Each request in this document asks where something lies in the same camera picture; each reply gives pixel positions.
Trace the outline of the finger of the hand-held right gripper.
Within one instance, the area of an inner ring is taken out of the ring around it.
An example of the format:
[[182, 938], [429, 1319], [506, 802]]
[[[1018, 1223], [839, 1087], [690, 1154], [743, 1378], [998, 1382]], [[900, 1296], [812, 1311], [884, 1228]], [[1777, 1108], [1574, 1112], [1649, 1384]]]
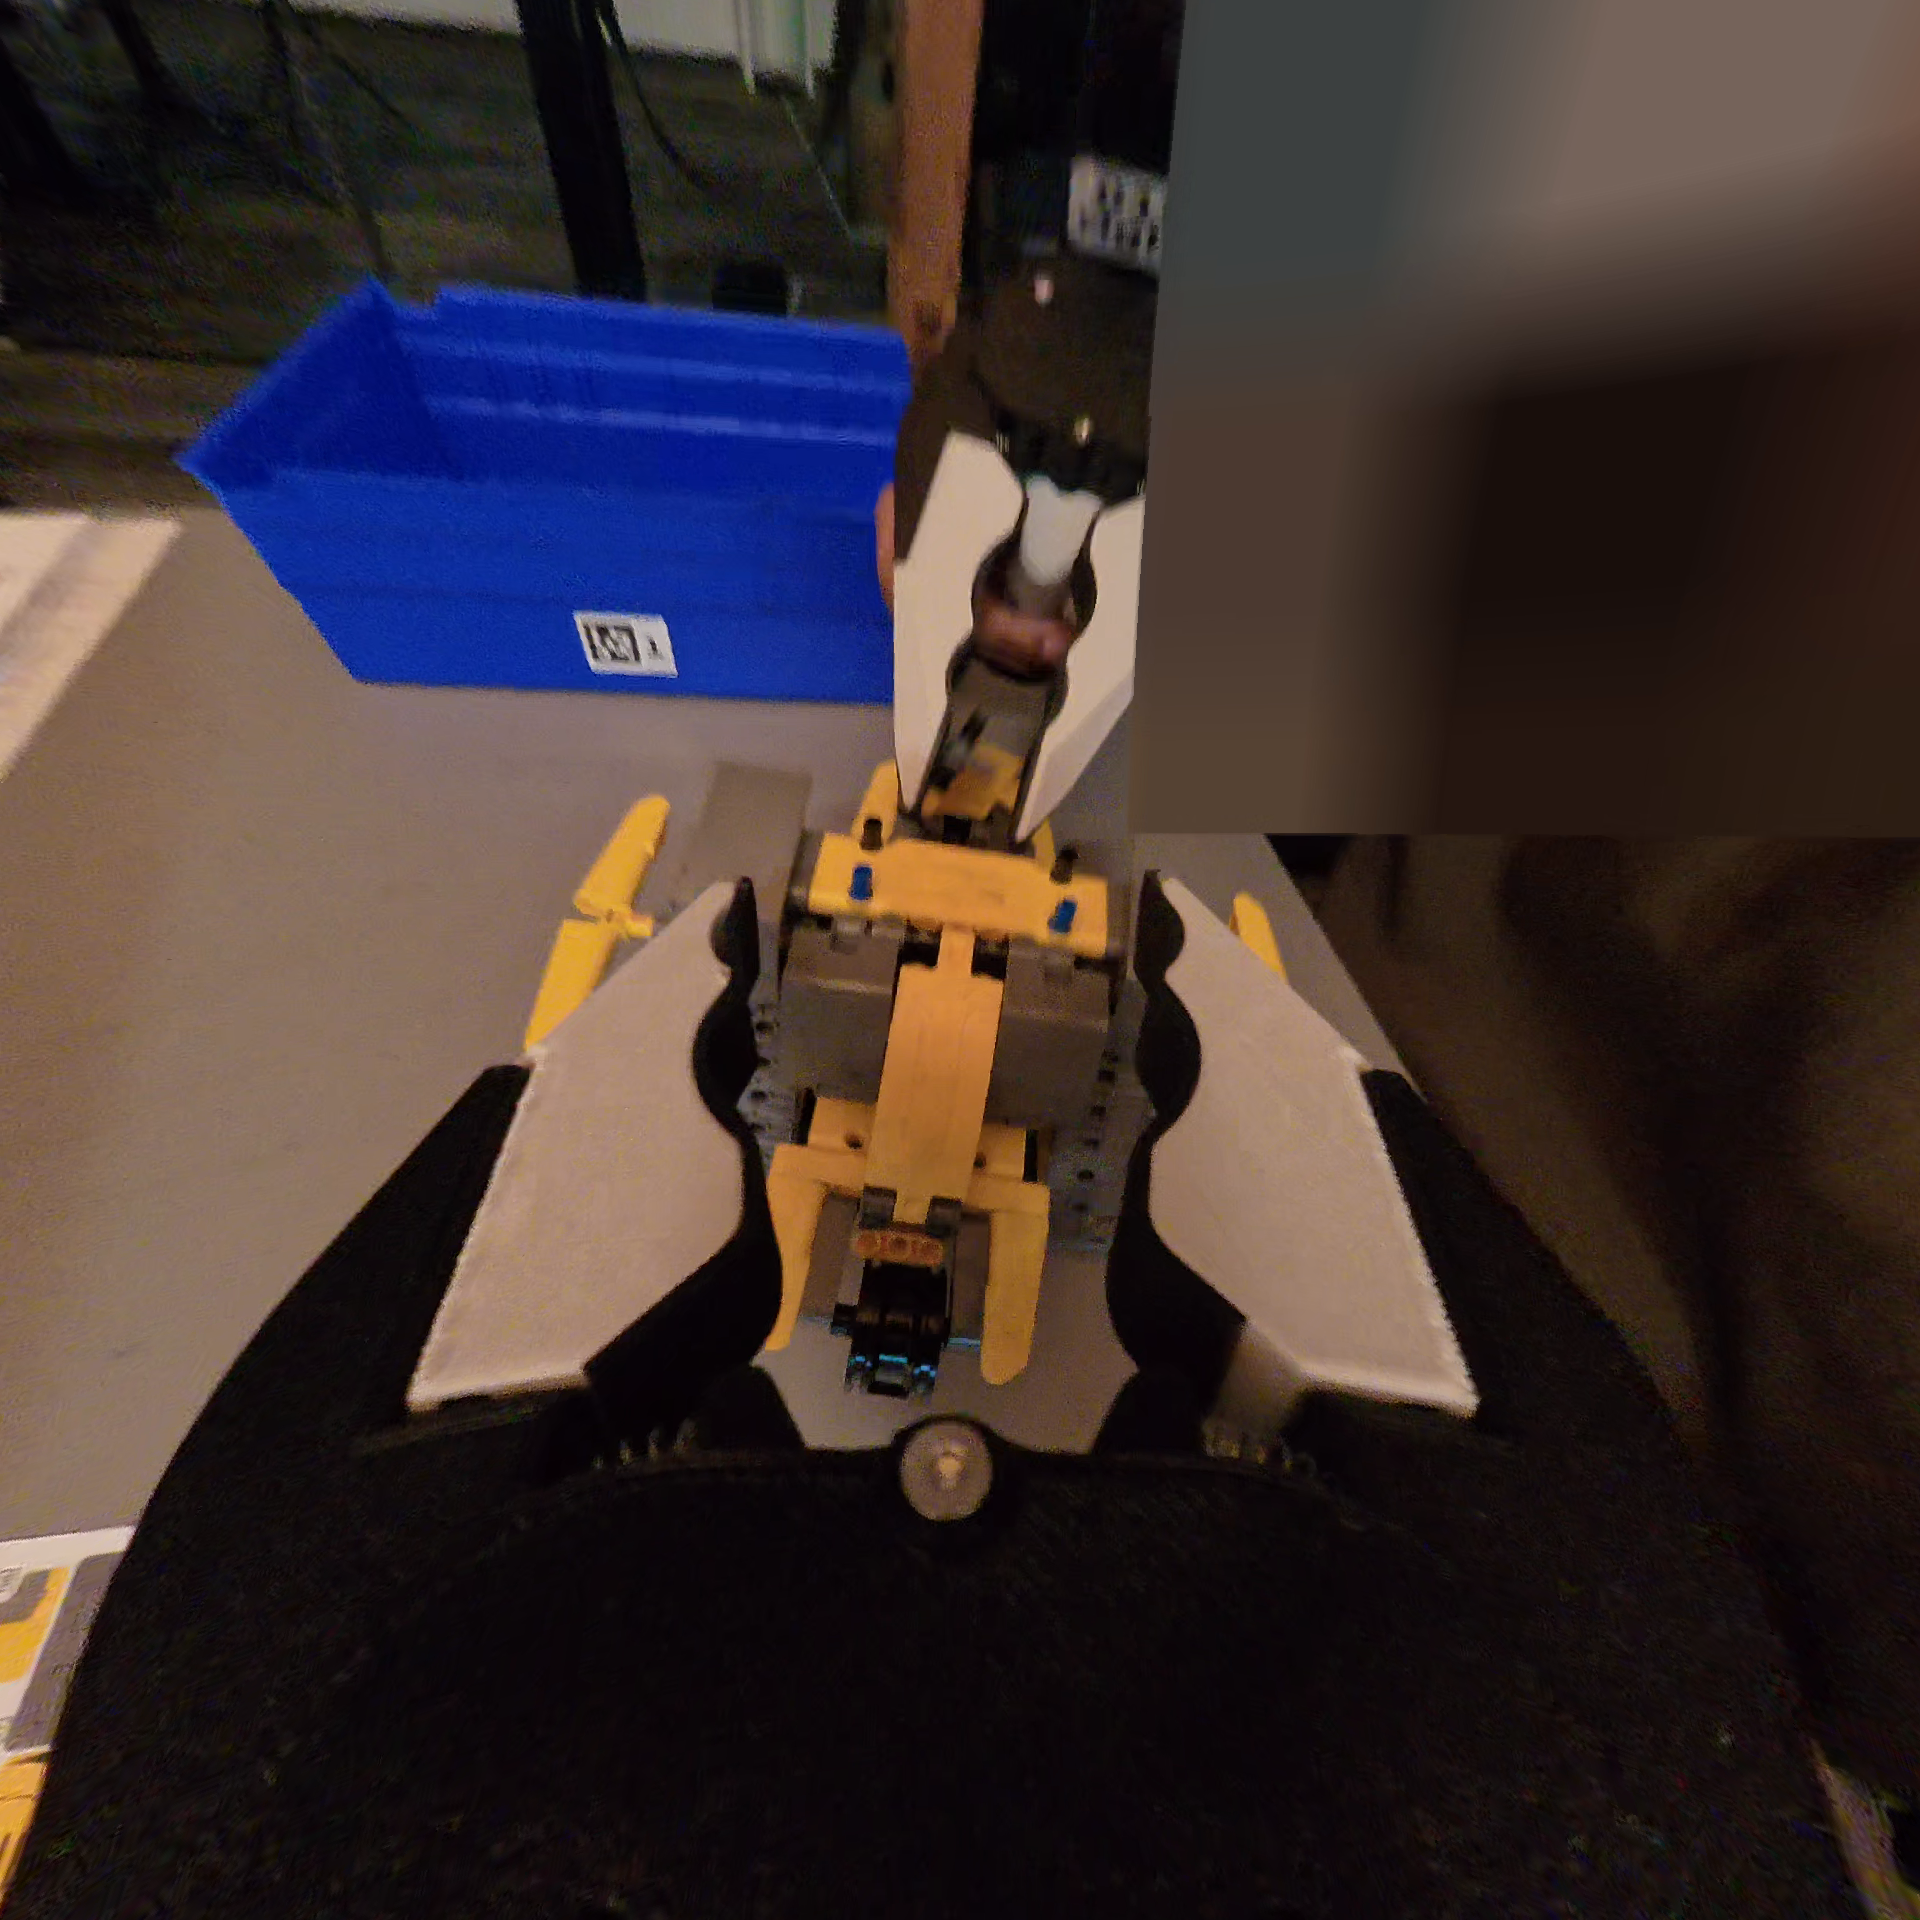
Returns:
[[1145, 496], [1103, 510], [1090, 529], [1093, 608], [1062, 666], [1062, 696], [1028, 765], [1015, 841], [1026, 844], [1071, 793], [1129, 711], [1135, 689], [1135, 612]]
[[1022, 514], [1022, 480], [998, 447], [950, 431], [913, 536], [895, 559], [894, 742], [904, 812], [921, 806], [943, 730], [953, 656], [973, 630], [978, 573], [1015, 536]]

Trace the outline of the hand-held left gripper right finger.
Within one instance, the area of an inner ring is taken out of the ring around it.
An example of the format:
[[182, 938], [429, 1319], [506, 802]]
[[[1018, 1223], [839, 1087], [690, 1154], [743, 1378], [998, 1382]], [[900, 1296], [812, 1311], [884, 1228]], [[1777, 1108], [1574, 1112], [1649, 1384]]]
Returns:
[[1105, 1257], [1164, 1426], [1285, 1445], [1322, 1410], [1471, 1433], [1481, 1390], [1389, 1156], [1368, 1064], [1173, 872], [1137, 887], [1146, 1120]]

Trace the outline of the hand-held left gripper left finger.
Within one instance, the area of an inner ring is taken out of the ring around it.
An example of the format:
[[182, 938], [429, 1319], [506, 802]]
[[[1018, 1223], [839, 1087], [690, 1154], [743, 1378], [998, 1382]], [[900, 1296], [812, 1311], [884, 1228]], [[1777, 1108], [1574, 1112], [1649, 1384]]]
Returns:
[[719, 879], [528, 1052], [406, 1408], [584, 1384], [686, 1412], [756, 1359], [782, 1260], [743, 1110], [761, 918]]

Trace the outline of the yellow tracked brick vehicle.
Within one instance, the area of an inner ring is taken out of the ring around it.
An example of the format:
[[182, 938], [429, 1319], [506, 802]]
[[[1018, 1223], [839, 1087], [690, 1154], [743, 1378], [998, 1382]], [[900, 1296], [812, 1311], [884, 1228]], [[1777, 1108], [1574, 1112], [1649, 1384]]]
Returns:
[[[1112, 1238], [1145, 1094], [1120, 1046], [1124, 888], [1048, 826], [991, 847], [989, 821], [902, 813], [884, 760], [849, 832], [800, 829], [807, 781], [716, 772], [690, 854], [729, 854], [759, 903], [759, 1070], [743, 1098], [765, 1165], [782, 1309], [847, 1344], [854, 1390], [930, 1391], [946, 1353], [1005, 1394], [1055, 1306], [1050, 1248]], [[640, 887], [666, 802], [637, 802], [545, 954], [526, 1057], [693, 903]]]

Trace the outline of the person's right hand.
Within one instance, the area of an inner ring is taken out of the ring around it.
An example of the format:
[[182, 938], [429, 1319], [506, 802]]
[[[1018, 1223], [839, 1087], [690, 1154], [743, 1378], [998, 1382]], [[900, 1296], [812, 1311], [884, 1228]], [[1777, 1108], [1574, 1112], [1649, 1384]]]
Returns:
[[1000, 569], [985, 570], [973, 586], [972, 654], [1015, 677], [1061, 670], [1085, 628], [1074, 590], [1077, 580], [1066, 576], [1028, 606], [1012, 597]]

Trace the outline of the blue plastic bin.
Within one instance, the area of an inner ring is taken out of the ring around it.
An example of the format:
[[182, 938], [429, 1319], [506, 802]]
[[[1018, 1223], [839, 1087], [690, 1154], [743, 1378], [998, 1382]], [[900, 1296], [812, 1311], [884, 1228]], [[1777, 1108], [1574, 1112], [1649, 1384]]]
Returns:
[[884, 327], [366, 278], [180, 455], [362, 682], [894, 695]]

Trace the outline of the black table leg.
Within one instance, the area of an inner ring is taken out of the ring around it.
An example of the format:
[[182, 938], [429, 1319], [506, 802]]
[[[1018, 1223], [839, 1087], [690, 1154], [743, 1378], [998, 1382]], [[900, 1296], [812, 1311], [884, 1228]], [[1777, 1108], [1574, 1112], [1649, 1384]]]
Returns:
[[593, 1], [513, 1], [513, 13], [575, 286], [590, 297], [641, 304], [649, 287], [605, 10]]

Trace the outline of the yellow grey sticker sheet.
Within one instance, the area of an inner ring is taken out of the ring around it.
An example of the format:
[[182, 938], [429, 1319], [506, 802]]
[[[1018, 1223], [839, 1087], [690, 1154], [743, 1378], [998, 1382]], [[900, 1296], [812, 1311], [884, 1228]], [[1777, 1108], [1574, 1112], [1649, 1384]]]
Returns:
[[40, 1798], [56, 1724], [132, 1527], [1, 1541], [1, 1884]]

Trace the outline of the printed paper sheet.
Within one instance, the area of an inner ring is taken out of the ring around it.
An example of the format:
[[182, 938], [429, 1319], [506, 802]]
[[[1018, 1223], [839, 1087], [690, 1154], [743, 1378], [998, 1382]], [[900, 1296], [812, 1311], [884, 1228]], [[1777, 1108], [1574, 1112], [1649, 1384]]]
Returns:
[[175, 514], [1, 511], [1, 774], [180, 529]]

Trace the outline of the wooden post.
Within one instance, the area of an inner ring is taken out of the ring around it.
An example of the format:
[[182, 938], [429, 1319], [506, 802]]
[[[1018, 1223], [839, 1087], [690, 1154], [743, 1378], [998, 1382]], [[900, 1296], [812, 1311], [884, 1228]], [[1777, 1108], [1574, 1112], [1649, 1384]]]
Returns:
[[887, 313], [924, 367], [953, 327], [972, 188], [980, 1], [895, 4]]

